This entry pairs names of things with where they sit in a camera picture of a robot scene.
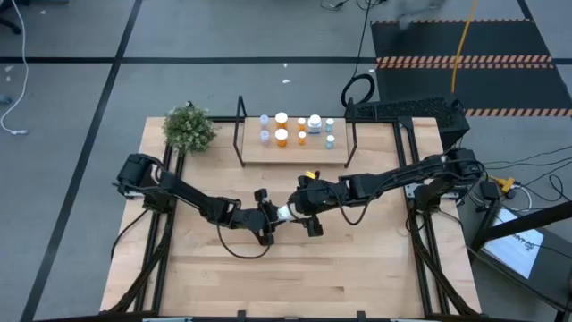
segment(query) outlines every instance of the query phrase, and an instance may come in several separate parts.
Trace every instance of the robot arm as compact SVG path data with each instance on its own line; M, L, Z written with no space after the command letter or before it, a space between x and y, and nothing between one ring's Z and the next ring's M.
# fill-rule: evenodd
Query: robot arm
M454 185L478 181L482 172L471 150L457 148L383 174L341 176L338 182L321 180L319 173L303 175L298 178L299 186L286 206L276 207L267 198L266 190L261 189L255 191L257 207L241 209L240 200L207 196L166 171L158 159L132 154L117 175L115 185L123 195L132 192L145 195L144 208L166 212L175 197L198 209L209 223L229 229L248 229L260 244L269 245L273 243L272 232L284 222L303 224L309 236L321 236L324 232L317 214L333 208L365 206L386 191L425 179L433 181L416 188L416 208L438 207L442 194Z

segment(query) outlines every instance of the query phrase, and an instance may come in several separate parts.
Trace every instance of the yellow cable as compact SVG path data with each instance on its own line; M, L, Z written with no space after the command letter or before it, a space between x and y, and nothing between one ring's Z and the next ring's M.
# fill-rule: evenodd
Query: yellow cable
M473 21L473 16L475 15L476 3L478 0L473 1L473 9L471 9L471 15L468 16L467 23L465 23L465 29L463 30L463 36L461 36L461 41L458 43L457 55L455 56L455 67L453 67L453 80L450 83L450 92L455 93L455 82L457 81L457 66L458 58L461 56L461 50L463 50L463 44L465 43L465 37L467 36L468 26Z

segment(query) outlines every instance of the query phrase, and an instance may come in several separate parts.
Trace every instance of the wooden tabletop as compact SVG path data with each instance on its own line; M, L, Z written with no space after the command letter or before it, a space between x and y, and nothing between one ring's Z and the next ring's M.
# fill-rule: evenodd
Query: wooden tabletop
M162 157L163 121L147 119L140 152ZM435 120L414 119L414 125L420 157L441 153ZM343 174L375 174L399 167L390 124L357 125L358 148L348 169L343 165L242 168L232 147L234 124L217 126L218 136L207 152L186 156L182 179L208 195L241 199L243 208L256 206L253 191L260 188L268 189L274 204L283 205L295 190L298 176L308 170L320 170L323 179L336 182ZM410 162L404 131L403 140ZM141 202L126 202L121 229L141 212ZM452 201L442 201L442 209L457 216ZM346 211L355 220L361 208ZM276 243L263 258L241 260L221 246L214 225L179 202L160 314L235 317L245 309L249 317L354 318L356 311L364 310L369 318L421 318L414 253L404 226L406 214L402 189L388 191L372 202L358 226L348 225L338 210L331 210L320 215L324 236L310 238L301 225L284 224L277 228ZM149 223L147 216L118 244L102 309L113 306L139 273ZM467 303L480 311L461 228L437 214L433 225L443 273ZM263 250L248 231L223 229L223 238L241 255ZM429 273L428 278L433 311L439 312ZM154 286L152 276L147 292Z

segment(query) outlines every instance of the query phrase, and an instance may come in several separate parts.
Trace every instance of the green plant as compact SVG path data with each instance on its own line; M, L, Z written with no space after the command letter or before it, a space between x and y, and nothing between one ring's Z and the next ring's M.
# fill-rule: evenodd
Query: green plant
M171 110L163 124L167 143L182 153L205 151L216 136L213 121L206 112L190 101Z

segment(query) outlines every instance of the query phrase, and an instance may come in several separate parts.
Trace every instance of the yellow object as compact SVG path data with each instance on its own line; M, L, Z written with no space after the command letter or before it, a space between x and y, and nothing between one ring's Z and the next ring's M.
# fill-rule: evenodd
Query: yellow object
M278 144L279 147L286 147L286 144L288 143L288 131L284 129L278 129L276 130L274 136L276 137L276 144Z
M510 189L512 189L512 185L515 184L515 178L502 179L502 178L495 178L490 175L489 178L493 179L500 186L502 193L505 194L509 193Z
M303 117L298 119L298 131L306 131L306 119Z
M305 132L299 132L298 133L298 144L299 145L305 145L306 144L306 133Z
M284 112L277 114L274 119L276 120L276 127L278 129L286 129L288 124L288 115Z
M450 83L450 92L455 93L455 82L457 81L457 66L458 58L461 56L461 50L463 50L463 44L465 43L465 37L467 36L468 26L473 21L473 16L475 15L476 4L478 0L473 1L473 9L471 9L471 14L468 16L467 23L465 23L465 29L463 30L463 35L461 36L461 41L458 43L457 55L455 56L455 67L453 67L453 79Z

